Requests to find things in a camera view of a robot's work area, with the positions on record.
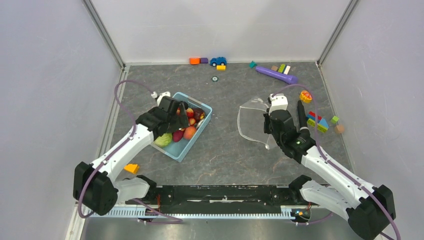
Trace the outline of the orange peach toy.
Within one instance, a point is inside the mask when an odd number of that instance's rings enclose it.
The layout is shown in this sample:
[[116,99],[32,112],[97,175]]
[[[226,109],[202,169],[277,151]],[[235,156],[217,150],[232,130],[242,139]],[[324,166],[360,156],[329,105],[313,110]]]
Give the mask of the orange peach toy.
[[189,126],[184,130],[183,138],[186,140],[191,140],[196,134],[197,129],[194,126]]

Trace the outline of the clear polka dot zip bag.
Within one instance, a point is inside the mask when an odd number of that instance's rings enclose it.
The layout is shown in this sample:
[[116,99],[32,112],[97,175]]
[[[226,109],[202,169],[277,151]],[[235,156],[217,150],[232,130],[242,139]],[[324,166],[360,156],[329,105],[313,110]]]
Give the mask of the clear polka dot zip bag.
[[264,114],[269,105],[255,96],[239,106],[237,114],[237,128],[239,134],[252,142],[264,144],[267,150],[277,147],[271,134],[264,133]]

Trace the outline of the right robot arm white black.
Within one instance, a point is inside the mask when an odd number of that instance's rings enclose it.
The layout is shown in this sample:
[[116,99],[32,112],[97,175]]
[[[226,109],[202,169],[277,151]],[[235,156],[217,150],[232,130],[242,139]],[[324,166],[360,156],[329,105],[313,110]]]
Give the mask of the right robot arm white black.
[[391,226],[396,239],[401,234],[394,220],[396,209],[393,192],[385,185],[379,187],[356,176],[327,154],[315,141],[307,127],[297,130],[287,110],[264,113],[264,132],[271,134],[283,153],[323,178],[330,188],[310,177],[295,179],[289,189],[289,199],[295,204],[304,201],[320,205],[348,222],[363,240],[373,240]]

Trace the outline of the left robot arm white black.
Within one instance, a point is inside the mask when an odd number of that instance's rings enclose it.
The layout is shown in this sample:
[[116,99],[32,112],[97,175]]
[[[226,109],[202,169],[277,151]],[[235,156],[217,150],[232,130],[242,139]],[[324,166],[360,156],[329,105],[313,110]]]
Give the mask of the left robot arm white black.
[[129,133],[103,156],[91,163],[80,162],[74,170],[73,197],[77,200],[78,214],[87,218],[82,207],[100,216],[107,214],[117,203],[140,199],[153,203],[157,190],[142,177],[118,180],[124,167],[158,137],[189,126],[186,110],[189,105],[167,95],[158,98],[158,106],[141,114]]

